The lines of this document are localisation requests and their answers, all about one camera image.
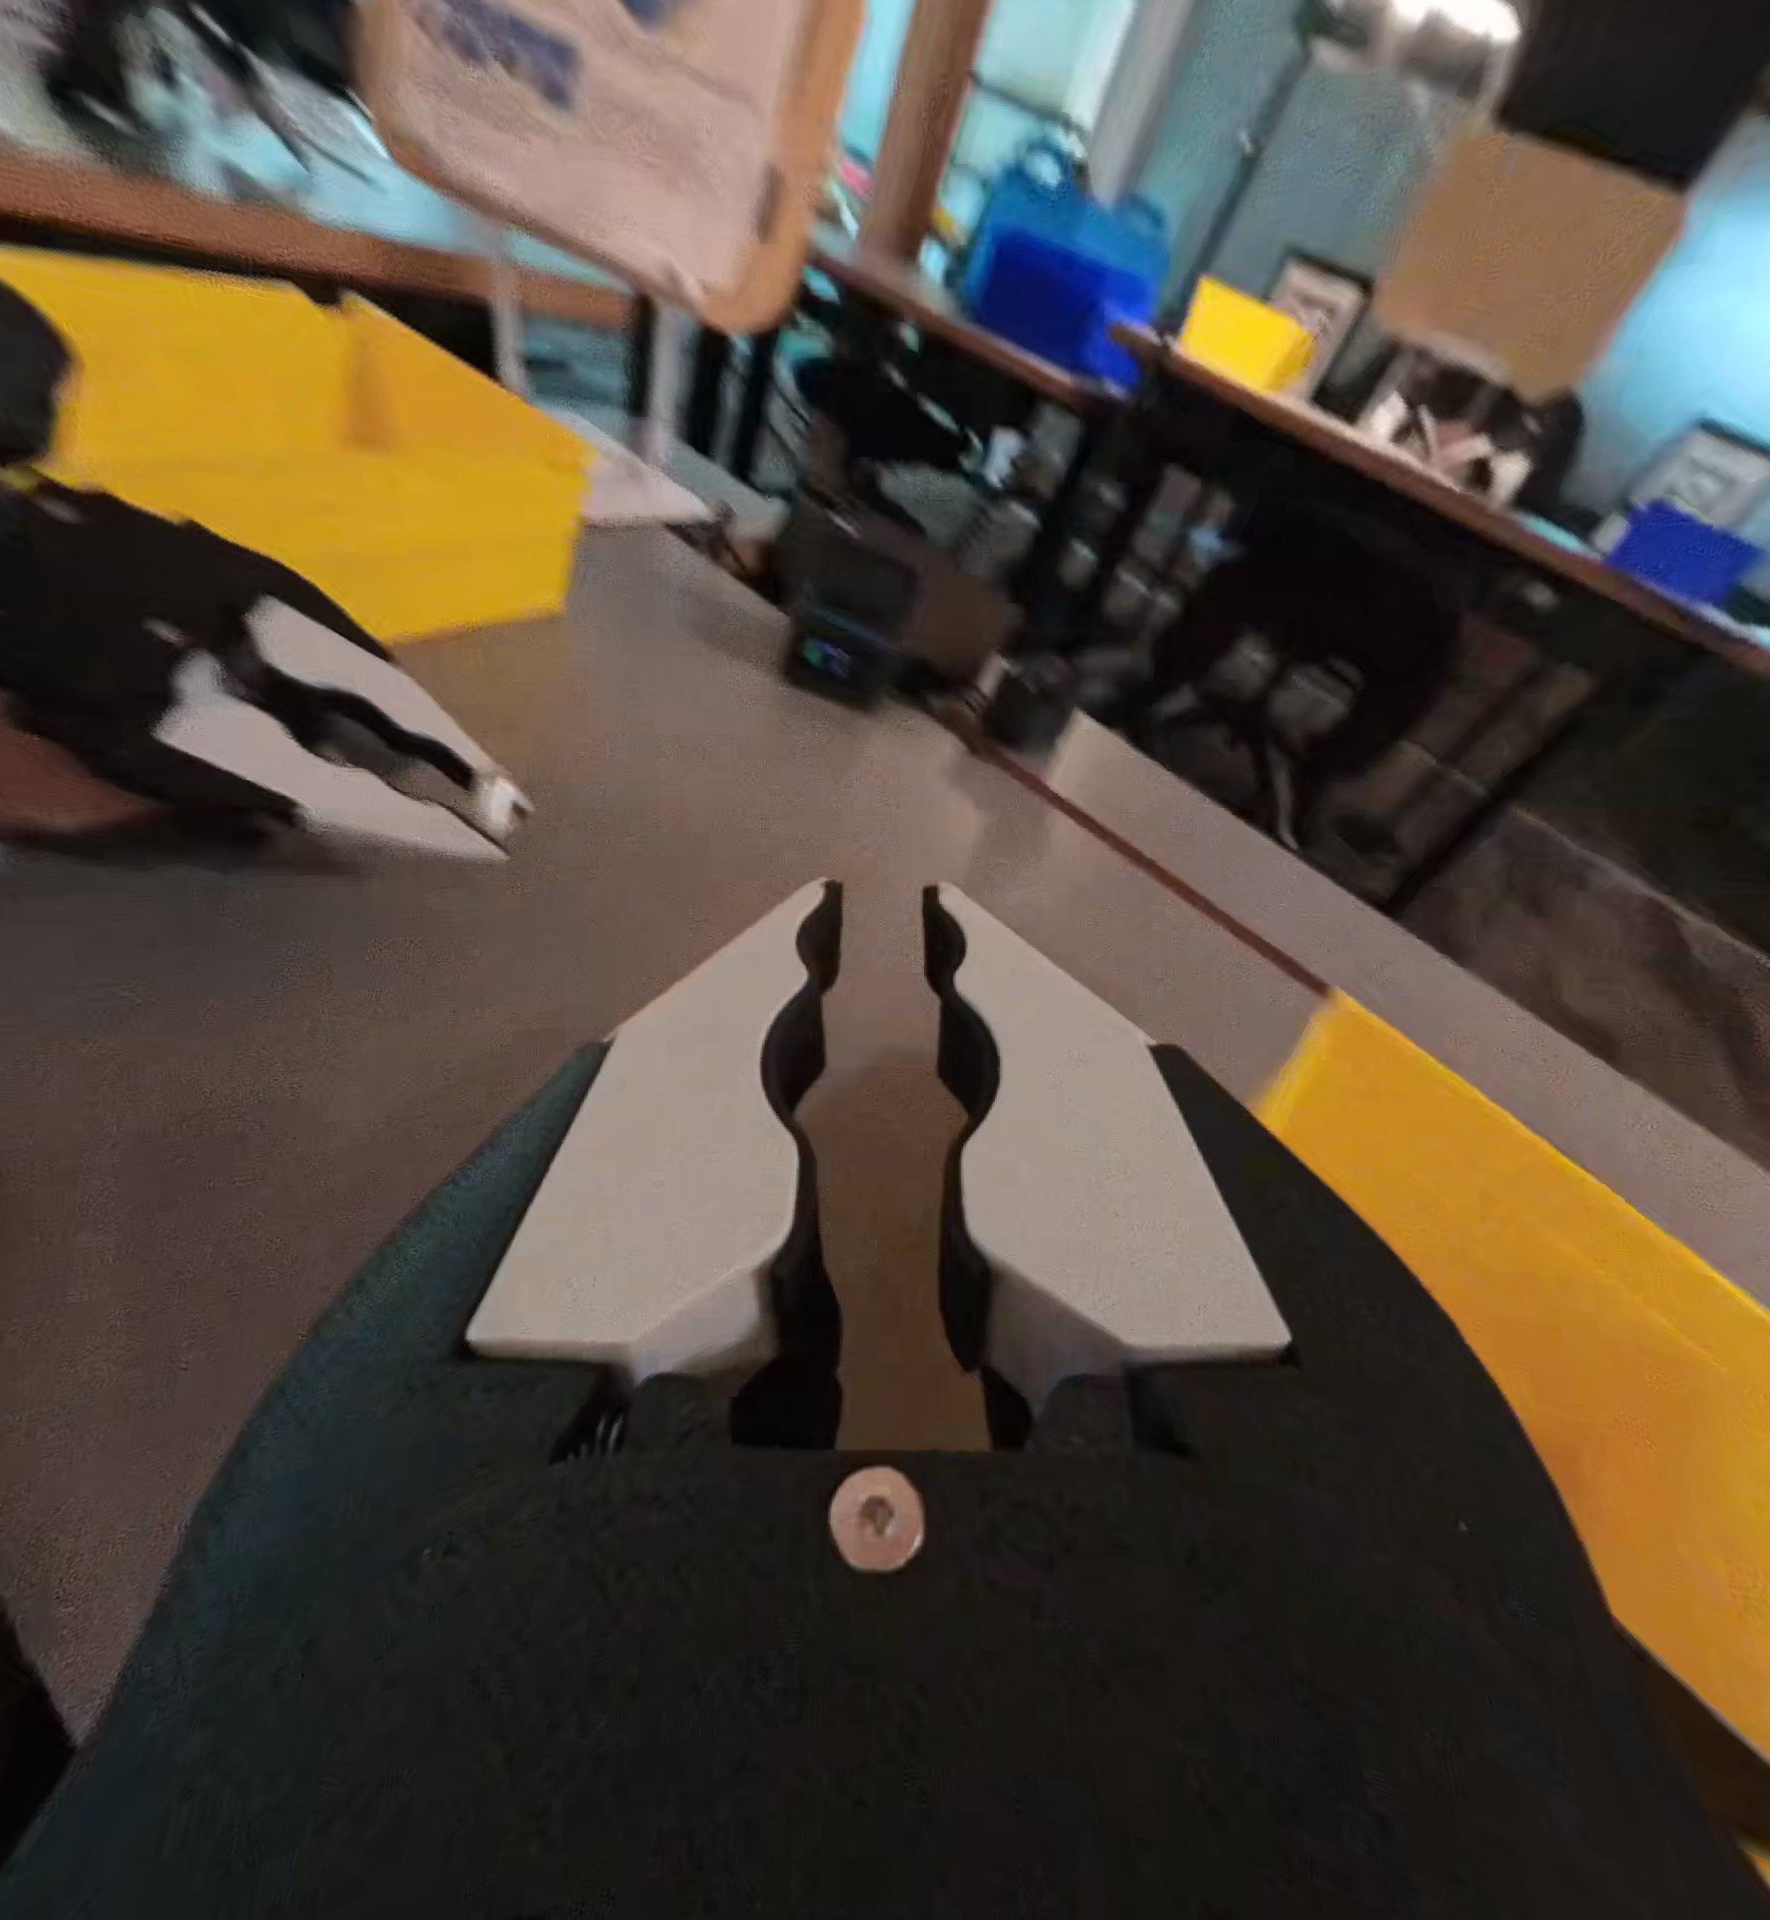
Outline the black office chair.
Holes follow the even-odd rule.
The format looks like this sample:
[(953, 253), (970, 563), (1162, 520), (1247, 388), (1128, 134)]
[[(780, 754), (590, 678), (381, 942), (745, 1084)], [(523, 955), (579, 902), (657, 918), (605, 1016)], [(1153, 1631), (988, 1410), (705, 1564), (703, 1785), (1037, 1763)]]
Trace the black office chair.
[[(1366, 772), (1433, 707), (1460, 627), (1459, 589), (1387, 529), (1314, 510), (1253, 520), (1162, 627), (1113, 726), (1140, 745), (1179, 694), (1194, 698), (1185, 723), (1202, 726), (1212, 712), (1206, 683), (1243, 641), (1261, 641), (1273, 674), (1242, 730), (1257, 754), (1265, 827), (1302, 853), (1329, 788)], [(1291, 749), (1267, 712), (1302, 667), (1341, 674), (1349, 702), (1323, 734)]]

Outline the white board stand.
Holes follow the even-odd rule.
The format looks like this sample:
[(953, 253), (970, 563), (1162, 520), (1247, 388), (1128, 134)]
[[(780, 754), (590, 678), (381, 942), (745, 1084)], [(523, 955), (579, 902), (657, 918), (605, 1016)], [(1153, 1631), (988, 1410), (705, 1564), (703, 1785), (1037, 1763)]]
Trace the white board stand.
[(526, 328), (521, 275), (508, 250), (508, 231), (484, 229), (488, 307), (492, 318), (493, 374), (508, 392), (541, 410), (591, 449), (588, 515), (593, 527), (697, 527), (713, 515), (705, 499), (673, 471), (676, 447), (675, 398), (676, 344), (658, 324), (646, 349), (644, 413), (607, 430), (583, 413), (542, 403), (526, 364)]

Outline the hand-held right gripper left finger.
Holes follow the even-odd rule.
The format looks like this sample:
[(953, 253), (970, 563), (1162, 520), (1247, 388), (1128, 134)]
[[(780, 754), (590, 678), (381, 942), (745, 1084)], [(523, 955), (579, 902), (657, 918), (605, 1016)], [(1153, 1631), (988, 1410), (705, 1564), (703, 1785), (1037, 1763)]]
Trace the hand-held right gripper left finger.
[(474, 1310), (467, 1352), (637, 1391), (722, 1381), (748, 1446), (831, 1447), (843, 1314), (802, 1104), (843, 886), (806, 883), (616, 1027)]

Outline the person's left hand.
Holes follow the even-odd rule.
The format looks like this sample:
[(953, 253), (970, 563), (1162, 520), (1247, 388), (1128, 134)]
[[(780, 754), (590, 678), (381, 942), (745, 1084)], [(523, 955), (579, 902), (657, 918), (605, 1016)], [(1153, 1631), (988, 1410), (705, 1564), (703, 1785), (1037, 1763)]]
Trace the person's left hand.
[(164, 818), (162, 804), (98, 780), (75, 756), (23, 730), (0, 698), (0, 844), (95, 838)]

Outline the framed printed tag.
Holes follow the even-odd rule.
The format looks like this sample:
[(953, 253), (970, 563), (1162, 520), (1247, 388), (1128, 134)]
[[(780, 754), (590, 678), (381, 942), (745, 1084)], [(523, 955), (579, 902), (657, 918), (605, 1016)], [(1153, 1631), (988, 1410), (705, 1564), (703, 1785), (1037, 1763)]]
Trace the framed printed tag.
[(1366, 317), (1372, 291), (1372, 278), (1315, 253), (1291, 250), (1280, 258), (1265, 299), (1311, 339), (1297, 394), (1309, 398), (1331, 374), (1349, 346), (1354, 328)]
[(1667, 505), (1721, 532), (1742, 532), (1770, 497), (1770, 445), (1715, 420), (1696, 420), (1659, 447), (1623, 503)]

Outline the wooden post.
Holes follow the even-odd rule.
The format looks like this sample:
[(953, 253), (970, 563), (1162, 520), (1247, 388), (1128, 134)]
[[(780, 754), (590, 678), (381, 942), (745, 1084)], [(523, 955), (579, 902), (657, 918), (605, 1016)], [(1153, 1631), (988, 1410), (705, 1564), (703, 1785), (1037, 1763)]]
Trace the wooden post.
[(901, 270), (918, 263), (966, 107), (992, 2), (916, 2), (873, 162), (860, 246)]

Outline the small yellow plastic bin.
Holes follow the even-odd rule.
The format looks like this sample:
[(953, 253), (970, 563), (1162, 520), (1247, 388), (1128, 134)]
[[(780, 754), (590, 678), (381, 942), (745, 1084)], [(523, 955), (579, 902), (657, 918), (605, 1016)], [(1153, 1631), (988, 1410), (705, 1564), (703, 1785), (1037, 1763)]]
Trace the small yellow plastic bin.
[(1175, 332), (1173, 353), (1192, 367), (1261, 394), (1293, 392), (1314, 358), (1314, 332), (1212, 275), (1202, 275)]

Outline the black label printer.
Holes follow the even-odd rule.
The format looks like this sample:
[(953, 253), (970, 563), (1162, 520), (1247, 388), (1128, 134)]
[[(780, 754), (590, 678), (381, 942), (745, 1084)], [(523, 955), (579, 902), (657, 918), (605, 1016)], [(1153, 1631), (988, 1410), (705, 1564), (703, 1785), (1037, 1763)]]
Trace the black label printer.
[(1003, 587), (924, 532), (848, 503), (802, 501), (773, 547), (784, 673), (848, 707), (975, 684), (1018, 632)]

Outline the wooden instruction board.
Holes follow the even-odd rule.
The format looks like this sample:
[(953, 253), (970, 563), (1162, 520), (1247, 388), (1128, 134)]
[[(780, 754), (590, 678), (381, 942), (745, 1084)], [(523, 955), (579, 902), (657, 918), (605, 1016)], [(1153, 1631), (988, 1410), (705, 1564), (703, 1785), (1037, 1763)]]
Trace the wooden instruction board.
[(723, 335), (799, 288), (863, 2), (373, 2), (389, 157)]

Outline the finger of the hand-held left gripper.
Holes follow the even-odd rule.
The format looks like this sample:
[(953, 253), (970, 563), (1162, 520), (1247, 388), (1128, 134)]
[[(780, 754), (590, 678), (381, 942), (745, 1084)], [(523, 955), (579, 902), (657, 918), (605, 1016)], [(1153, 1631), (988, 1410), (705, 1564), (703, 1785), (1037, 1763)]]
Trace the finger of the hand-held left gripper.
[(297, 827), (335, 844), (455, 861), (505, 861), (503, 840), (464, 814), (310, 752), (274, 713), (240, 700), (211, 656), (184, 656), (155, 726), (162, 746), (288, 804)]
[(514, 777), (389, 654), (274, 597), (259, 599), (244, 624), (272, 674), (373, 734), (389, 727), (400, 752), (438, 766), (464, 790), (467, 820), (485, 838), (510, 838), (524, 824), (533, 807)]

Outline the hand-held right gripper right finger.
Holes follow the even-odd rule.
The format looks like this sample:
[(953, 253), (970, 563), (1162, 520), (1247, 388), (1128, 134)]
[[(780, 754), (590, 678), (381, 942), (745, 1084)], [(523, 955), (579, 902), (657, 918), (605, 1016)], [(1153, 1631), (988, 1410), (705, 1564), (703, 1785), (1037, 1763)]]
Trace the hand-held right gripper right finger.
[(1136, 1022), (951, 883), (921, 897), (949, 1149), (940, 1319), (995, 1447), (1071, 1381), (1275, 1365), (1291, 1332)]

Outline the wooden table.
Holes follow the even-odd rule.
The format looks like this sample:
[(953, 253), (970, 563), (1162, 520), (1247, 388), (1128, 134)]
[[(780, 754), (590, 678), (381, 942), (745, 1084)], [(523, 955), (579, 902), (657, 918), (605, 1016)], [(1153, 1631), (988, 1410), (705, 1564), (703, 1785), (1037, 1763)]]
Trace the wooden table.
[(977, 369), (1002, 377), (1072, 418), (1074, 437), (1062, 476), (1045, 496), (1036, 538), (1013, 584), (1018, 605), (1030, 622), (1037, 622), (1040, 607), (1064, 563), (1083, 490), (1096, 474), (1097, 452), (1125, 396), (1113, 386), (1068, 374), (1008, 342), (970, 321), (956, 297), (921, 275), (913, 263), (855, 241), (826, 222), (814, 229), (806, 258), (860, 307), (911, 326), (921, 339), (940, 342)]
[(198, 272), (485, 306), (492, 261), (360, 232), (280, 207), (54, 157), (0, 138), (0, 246), (105, 253)]
[(1261, 485), (1273, 515), (1340, 514), (1366, 543), (1391, 540), (1400, 582), (1423, 587), (1452, 618), (1452, 647), (1426, 704), (1365, 764), (1414, 741), (1440, 700), (1478, 665), (1491, 637), (1518, 671), (1486, 683), (1452, 743), (1427, 750), (1426, 780), (1399, 816), (1359, 818), (1359, 859), (1402, 851), (1400, 825), (1460, 780), (1467, 809), (1410, 855), (1378, 897), (1406, 918), (1447, 870), (1496, 827), (1502, 814), (1572, 750), (1597, 750), (1642, 722), (1700, 663), (1770, 683), (1770, 637), (1610, 567), (1557, 527), (1459, 485), (1420, 452), (1372, 438), (1297, 398), (1220, 374), (1146, 323), (1116, 321), (1109, 340), (1138, 371), (1132, 503), (1117, 547), (1129, 543), (1166, 468), (1238, 499)]

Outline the large blue plastic bin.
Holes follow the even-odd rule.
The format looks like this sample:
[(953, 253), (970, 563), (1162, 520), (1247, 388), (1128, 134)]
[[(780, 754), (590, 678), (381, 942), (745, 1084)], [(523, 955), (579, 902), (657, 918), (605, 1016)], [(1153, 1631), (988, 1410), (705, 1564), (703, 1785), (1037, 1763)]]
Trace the large blue plastic bin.
[(1151, 323), (1169, 256), (1157, 201), (1096, 200), (1071, 149), (1036, 137), (993, 178), (955, 296), (966, 321), (1003, 342), (1129, 392), (1138, 363), (1111, 328)]

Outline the small blue plastic bin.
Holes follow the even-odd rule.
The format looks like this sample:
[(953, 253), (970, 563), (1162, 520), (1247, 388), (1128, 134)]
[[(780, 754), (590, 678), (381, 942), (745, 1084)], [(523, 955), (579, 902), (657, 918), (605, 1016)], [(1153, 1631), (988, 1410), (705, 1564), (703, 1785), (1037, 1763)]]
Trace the small blue plastic bin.
[(1764, 548), (1664, 499), (1651, 499), (1619, 518), (1602, 561), (1680, 605), (1724, 612), (1762, 565)]

